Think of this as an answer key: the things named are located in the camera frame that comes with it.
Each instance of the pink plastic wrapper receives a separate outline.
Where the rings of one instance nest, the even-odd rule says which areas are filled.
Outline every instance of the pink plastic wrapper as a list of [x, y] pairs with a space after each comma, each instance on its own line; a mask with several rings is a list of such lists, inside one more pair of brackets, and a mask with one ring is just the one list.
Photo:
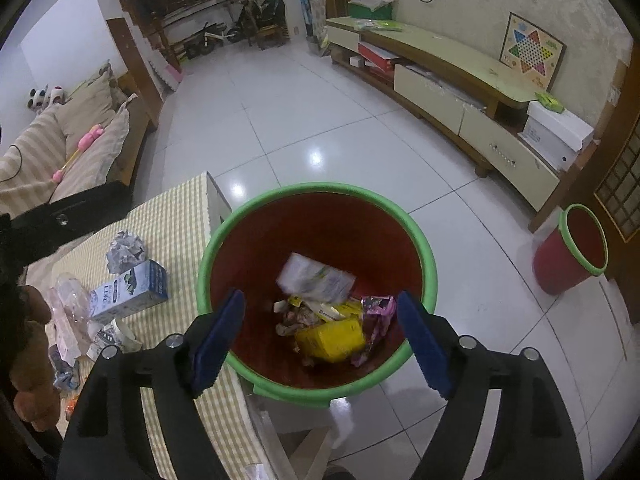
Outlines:
[[396, 300], [393, 296], [365, 296], [362, 298], [362, 309], [362, 329], [367, 345], [364, 350], [351, 356], [351, 364], [355, 367], [367, 362], [373, 347], [386, 335], [396, 315]]

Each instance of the sofa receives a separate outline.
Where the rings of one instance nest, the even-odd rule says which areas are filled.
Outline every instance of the sofa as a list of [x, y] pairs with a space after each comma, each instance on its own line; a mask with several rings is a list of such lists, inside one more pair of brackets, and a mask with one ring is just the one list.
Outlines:
[[[104, 133], [56, 184], [53, 173], [64, 166], [94, 124], [101, 124]], [[119, 180], [130, 186], [149, 124], [142, 100], [118, 86], [108, 63], [101, 66], [74, 90], [66, 104], [51, 105], [37, 116], [0, 157], [0, 214], [14, 218], [105, 182]], [[30, 265], [24, 282], [45, 294], [55, 278], [51, 276], [53, 263], [83, 240], [74, 240]]]

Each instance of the metal bolt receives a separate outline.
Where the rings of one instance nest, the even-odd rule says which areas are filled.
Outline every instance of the metal bolt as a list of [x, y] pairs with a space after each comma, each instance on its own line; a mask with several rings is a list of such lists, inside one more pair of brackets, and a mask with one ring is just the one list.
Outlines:
[[104, 357], [105, 359], [111, 359], [112, 357], [115, 357], [115, 355], [118, 353], [118, 348], [111, 345], [111, 346], [107, 346], [107, 348], [105, 348], [102, 351], [102, 357]]
[[460, 339], [458, 339], [458, 343], [460, 343], [460, 346], [462, 346], [462, 348], [471, 350], [476, 347], [476, 345], [478, 344], [478, 341], [476, 341], [475, 338], [469, 335], [463, 335], [462, 337], [460, 337]]
[[184, 342], [184, 337], [182, 334], [171, 334], [164, 342], [169, 348], [178, 348]]
[[522, 351], [522, 355], [526, 357], [529, 361], [537, 361], [540, 359], [540, 354], [535, 348], [525, 348]]

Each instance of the tile floor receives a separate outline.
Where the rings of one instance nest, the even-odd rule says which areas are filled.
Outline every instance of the tile floor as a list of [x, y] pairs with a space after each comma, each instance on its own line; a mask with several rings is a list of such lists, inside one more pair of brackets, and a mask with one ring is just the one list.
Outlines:
[[[278, 186], [333, 180], [396, 202], [423, 229], [438, 268], [436, 313], [488, 348], [540, 350], [566, 403], [585, 478], [595, 479], [640, 413], [639, 330], [614, 284], [591, 278], [556, 298], [537, 286], [532, 254], [553, 228], [499, 176], [472, 163], [391, 99], [312, 56], [305, 43], [226, 46], [190, 62], [145, 143], [144, 202], [209, 171], [232, 208]], [[465, 478], [482, 471], [499, 393], [492, 392]], [[332, 460], [358, 480], [411, 476], [445, 402], [415, 359], [380, 386], [310, 410], [264, 400], [281, 432], [329, 425]]]

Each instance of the pink toy wand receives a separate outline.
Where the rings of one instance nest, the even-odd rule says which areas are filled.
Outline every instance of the pink toy wand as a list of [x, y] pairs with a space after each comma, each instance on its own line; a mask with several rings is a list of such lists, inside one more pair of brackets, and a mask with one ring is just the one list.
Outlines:
[[71, 168], [73, 163], [78, 160], [78, 157], [86, 150], [88, 150], [91, 145], [94, 143], [94, 140], [100, 137], [104, 133], [104, 128], [100, 126], [100, 124], [96, 124], [93, 126], [87, 133], [82, 136], [82, 139], [78, 142], [78, 149], [75, 151], [69, 160], [62, 166], [62, 169], [57, 170], [56, 173], [53, 174], [53, 181], [56, 184], [60, 184], [62, 182], [62, 178], [65, 176], [65, 173]]

